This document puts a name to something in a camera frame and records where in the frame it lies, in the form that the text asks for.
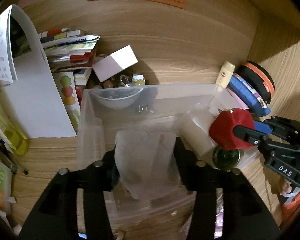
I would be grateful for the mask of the red jewelry box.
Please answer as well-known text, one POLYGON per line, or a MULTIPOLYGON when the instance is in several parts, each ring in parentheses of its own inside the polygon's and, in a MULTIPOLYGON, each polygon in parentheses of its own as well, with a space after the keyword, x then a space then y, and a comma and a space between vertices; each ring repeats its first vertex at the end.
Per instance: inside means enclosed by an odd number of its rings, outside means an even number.
POLYGON ((232 130, 237 125, 255 129, 253 118, 247 110, 233 108, 221 111, 209 128, 209 136, 226 151, 252 148, 253 144, 233 134, 232 130))

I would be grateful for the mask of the white drawstring cloth pouch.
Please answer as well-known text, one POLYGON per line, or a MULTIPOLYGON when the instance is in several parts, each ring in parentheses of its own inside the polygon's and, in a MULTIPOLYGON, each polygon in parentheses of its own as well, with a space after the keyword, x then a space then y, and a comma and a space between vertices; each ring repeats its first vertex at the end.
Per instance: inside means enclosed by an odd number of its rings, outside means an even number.
POLYGON ((120 179, 137 200, 164 197, 179 186, 172 132, 146 129, 119 131, 115 138, 115 164, 120 179))

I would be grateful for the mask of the dark green glass bottle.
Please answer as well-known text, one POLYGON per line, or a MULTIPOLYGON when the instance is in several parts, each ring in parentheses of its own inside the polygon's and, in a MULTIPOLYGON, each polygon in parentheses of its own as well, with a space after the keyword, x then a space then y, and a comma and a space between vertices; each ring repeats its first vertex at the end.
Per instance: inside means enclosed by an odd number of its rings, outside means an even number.
POLYGON ((217 146, 213 150, 212 162, 217 169, 229 171, 239 165, 243 156, 242 149, 224 150, 220 146, 217 146))

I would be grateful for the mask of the black orange round case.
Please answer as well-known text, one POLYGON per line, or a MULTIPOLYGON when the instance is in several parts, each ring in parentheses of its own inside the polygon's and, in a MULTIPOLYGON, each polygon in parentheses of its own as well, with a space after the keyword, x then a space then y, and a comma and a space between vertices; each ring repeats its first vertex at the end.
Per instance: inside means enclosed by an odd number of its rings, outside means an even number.
POLYGON ((236 74, 253 87, 268 105, 275 92, 275 83, 271 75, 259 64, 247 61, 236 69, 236 74))

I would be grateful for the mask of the blue woven pouch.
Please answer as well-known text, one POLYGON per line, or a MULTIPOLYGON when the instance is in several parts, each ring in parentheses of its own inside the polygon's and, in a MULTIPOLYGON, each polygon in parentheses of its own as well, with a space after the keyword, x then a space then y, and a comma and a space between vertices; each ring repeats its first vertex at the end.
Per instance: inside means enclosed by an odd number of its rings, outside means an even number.
POLYGON ((260 94, 238 74, 234 73, 232 75, 228 86, 257 117, 263 117, 271 113, 270 108, 260 94))

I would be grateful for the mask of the orange green tube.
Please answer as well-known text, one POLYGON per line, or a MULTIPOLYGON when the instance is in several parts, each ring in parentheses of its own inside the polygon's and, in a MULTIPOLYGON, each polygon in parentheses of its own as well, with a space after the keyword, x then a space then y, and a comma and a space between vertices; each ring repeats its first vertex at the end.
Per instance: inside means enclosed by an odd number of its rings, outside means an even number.
POLYGON ((11 213, 11 203, 8 198, 11 196, 12 171, 0 161, 0 210, 7 215, 11 213))

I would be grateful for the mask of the cream lotion tube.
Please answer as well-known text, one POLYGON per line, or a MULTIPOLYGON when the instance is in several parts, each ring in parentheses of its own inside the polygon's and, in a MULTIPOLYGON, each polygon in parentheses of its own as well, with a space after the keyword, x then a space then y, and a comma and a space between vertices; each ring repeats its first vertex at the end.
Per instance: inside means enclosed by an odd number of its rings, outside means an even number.
POLYGON ((230 63, 229 61, 225 61, 219 71, 215 84, 218 84, 222 88, 226 89, 234 71, 235 65, 230 63))

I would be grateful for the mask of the translucent plastic storage bin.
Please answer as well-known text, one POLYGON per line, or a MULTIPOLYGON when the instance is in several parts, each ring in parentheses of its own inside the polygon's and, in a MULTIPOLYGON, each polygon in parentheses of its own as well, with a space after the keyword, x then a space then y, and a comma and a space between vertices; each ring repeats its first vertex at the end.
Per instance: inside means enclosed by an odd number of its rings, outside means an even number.
POLYGON ((112 223, 148 218, 194 203, 173 157, 181 137, 210 163, 216 144, 208 130, 220 111, 242 108, 238 97, 215 84, 170 84, 83 93, 77 137, 78 168, 115 152, 119 183, 104 194, 112 223))

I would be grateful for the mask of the yellow green spray bottle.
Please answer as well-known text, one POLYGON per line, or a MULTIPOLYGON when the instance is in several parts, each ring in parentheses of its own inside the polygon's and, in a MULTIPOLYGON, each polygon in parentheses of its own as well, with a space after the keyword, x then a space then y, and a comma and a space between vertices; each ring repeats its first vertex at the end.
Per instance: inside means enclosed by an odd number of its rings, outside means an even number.
POLYGON ((16 155, 25 155, 29 149, 29 141, 24 138, 17 130, 13 127, 8 127, 4 131, 4 135, 8 139, 9 147, 16 155))

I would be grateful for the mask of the large white paper sheet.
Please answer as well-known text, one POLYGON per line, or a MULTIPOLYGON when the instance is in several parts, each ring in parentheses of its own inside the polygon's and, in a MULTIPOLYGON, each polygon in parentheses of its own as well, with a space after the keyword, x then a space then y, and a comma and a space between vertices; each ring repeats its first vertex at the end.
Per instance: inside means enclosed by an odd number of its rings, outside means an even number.
POLYGON ((18 80, 0 80, 0 104, 11 123, 33 138, 74 137, 76 132, 53 79, 36 28, 15 4, 10 38, 18 80))

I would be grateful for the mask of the fruit picture card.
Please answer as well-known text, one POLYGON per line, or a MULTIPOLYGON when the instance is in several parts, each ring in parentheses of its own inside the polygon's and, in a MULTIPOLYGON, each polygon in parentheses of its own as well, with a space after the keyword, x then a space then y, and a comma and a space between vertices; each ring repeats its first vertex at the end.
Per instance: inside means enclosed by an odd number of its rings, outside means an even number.
POLYGON ((73 72, 58 72, 52 75, 70 122, 77 132, 81 108, 75 89, 74 74, 73 72))

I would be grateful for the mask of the small white cardboard box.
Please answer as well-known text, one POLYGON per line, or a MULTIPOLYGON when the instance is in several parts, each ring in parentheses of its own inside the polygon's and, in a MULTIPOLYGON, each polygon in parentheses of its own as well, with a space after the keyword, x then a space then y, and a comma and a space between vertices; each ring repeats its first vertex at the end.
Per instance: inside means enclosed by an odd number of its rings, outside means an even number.
POLYGON ((100 82, 104 82, 110 77, 138 63, 130 45, 127 45, 106 57, 96 57, 92 69, 100 82))

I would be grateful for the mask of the printed folded paper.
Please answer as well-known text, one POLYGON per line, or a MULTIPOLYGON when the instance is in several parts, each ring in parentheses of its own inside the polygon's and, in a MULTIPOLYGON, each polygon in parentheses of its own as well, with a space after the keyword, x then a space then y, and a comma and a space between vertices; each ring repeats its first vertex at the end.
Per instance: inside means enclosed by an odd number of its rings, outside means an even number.
POLYGON ((0 80, 14 83, 17 75, 13 63, 10 38, 10 20, 13 5, 0 14, 0 80))

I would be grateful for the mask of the stack of booklets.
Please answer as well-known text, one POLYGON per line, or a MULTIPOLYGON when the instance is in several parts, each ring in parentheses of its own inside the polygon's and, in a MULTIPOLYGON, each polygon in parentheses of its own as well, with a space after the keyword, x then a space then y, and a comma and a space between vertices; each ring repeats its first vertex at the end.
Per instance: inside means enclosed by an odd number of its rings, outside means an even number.
POLYGON ((72 71, 92 66, 99 35, 70 28, 38 34, 51 72, 72 71))

